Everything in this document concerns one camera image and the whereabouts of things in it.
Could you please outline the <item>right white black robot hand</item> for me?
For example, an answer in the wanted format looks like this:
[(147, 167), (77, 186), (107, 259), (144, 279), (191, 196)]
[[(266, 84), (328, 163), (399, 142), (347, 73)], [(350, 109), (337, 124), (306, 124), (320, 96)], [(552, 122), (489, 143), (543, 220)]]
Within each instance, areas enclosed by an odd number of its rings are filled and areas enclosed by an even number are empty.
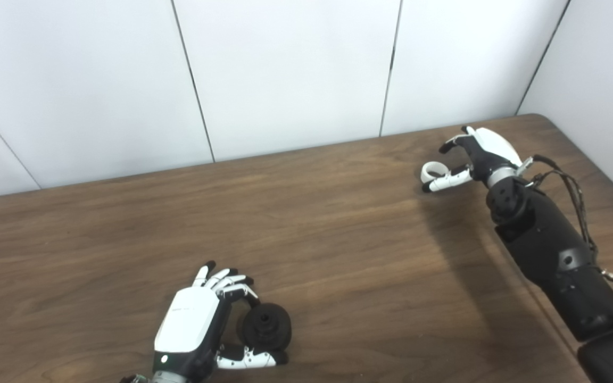
[(464, 149), (469, 162), (448, 168), (440, 162), (427, 162), (421, 168), (420, 179), (424, 193), (435, 193), (471, 181), (482, 182), (487, 188), (510, 177), (518, 177), (523, 166), (514, 147), (500, 134), (487, 128), (463, 126), (462, 134), (445, 141), (438, 150), (446, 154), (453, 148)]

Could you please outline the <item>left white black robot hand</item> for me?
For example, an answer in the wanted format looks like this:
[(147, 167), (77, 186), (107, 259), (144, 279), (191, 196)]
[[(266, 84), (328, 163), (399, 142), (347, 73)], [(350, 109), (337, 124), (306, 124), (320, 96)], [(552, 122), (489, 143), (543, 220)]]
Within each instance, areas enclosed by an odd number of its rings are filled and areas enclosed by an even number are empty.
[[(173, 296), (154, 342), (153, 382), (202, 382), (218, 369), (263, 369), (287, 364), (292, 323), (280, 305), (263, 303), (253, 279), (237, 269), (214, 272), (208, 261), (188, 287)], [(240, 344), (223, 333), (234, 303), (245, 301)]]

